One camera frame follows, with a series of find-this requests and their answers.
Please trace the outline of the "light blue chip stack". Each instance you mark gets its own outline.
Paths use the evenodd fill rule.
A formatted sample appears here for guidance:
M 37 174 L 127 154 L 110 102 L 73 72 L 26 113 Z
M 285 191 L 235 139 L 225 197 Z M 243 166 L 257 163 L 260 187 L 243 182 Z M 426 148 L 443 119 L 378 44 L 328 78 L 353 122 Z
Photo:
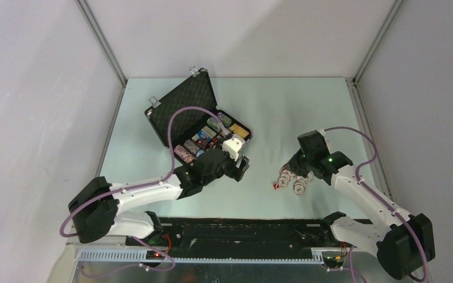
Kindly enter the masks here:
M 195 157 L 198 159 L 199 156 L 201 156 L 201 155 L 204 154 L 204 153 L 205 153 L 205 151 L 202 150 L 202 149 L 200 149 L 200 150 L 198 150 L 198 151 L 195 153 Z

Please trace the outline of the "purple grey chip stack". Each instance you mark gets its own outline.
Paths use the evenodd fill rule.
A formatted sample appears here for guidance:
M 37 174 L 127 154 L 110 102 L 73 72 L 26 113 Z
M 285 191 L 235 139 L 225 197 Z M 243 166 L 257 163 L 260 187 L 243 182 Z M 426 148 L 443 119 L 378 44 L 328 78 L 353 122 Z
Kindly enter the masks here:
M 197 154 L 201 151 L 201 148 L 193 140 L 185 141 L 183 146 L 186 150 L 188 150 L 194 156 L 197 156 Z

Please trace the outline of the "white red chip stack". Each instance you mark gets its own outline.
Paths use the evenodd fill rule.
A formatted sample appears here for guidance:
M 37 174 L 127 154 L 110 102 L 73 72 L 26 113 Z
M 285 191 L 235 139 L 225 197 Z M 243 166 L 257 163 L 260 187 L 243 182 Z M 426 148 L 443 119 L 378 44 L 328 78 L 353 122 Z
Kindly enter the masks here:
M 308 184 L 313 180 L 314 175 L 310 172 L 308 175 L 299 176 L 288 170 L 287 168 L 281 168 L 278 174 L 277 180 L 274 182 L 278 183 L 280 188 L 285 188 L 289 185 L 293 186 L 293 192 L 301 196 L 306 191 Z

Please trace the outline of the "black poker set case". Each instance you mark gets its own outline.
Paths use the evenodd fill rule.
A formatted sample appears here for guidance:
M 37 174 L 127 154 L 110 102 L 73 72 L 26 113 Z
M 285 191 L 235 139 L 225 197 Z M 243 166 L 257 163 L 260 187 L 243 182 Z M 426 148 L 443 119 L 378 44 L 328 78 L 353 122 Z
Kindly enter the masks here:
M 174 154 L 175 146 L 183 146 L 185 141 L 192 140 L 193 135 L 207 126 L 206 121 L 210 117 L 222 123 L 217 116 L 218 112 L 225 113 L 232 119 L 233 124 L 239 124 L 250 132 L 245 144 L 252 139 L 253 133 L 249 127 L 219 107 L 208 71 L 204 68 L 194 70 L 189 78 L 161 99 L 152 97 L 150 100 L 152 106 L 145 111 L 145 115 L 162 143 L 173 154 L 173 165 L 170 172 L 164 176 L 165 180 L 176 167 L 186 164 Z M 222 133 L 218 133 L 216 148 L 213 149 L 222 149 L 221 144 L 233 134 L 224 125 L 222 128 Z

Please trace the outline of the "blue patterned card deck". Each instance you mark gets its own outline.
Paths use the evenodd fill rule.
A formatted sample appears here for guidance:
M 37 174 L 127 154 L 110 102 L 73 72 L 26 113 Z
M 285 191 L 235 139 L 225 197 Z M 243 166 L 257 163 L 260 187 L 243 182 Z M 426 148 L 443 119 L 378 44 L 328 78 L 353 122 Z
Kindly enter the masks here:
M 199 146 L 200 149 L 207 150 L 216 148 L 218 137 L 219 134 L 215 130 L 209 126 L 204 126 L 192 136 L 192 141 Z

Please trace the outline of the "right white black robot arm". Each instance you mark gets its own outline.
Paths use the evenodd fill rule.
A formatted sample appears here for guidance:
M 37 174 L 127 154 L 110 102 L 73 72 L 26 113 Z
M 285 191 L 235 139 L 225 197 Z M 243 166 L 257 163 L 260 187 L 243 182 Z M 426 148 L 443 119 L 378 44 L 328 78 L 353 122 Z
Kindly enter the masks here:
M 429 281 L 429 261 L 435 258 L 433 226 L 423 213 L 411 214 L 377 188 L 368 185 L 344 153 L 330 150 L 326 130 L 298 136 L 299 150 L 288 163 L 299 176 L 312 174 L 345 194 L 371 221 L 360 223 L 342 212 L 323 219 L 319 237 L 326 246 L 349 243 L 373 256 L 392 278 Z

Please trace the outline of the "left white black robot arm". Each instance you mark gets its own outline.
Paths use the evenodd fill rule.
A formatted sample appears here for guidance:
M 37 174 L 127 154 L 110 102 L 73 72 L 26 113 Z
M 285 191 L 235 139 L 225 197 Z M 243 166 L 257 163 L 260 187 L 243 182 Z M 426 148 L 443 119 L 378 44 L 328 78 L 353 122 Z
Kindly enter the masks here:
M 134 209 L 150 203 L 188 198 L 224 176 L 239 182 L 249 168 L 249 159 L 238 160 L 221 149 L 202 154 L 193 164 L 176 167 L 166 180 L 135 185 L 109 183 L 105 177 L 92 179 L 68 204 L 75 236 L 81 243 L 92 243 L 105 236 L 134 236 L 148 245 L 163 238 L 159 218 L 152 211 Z

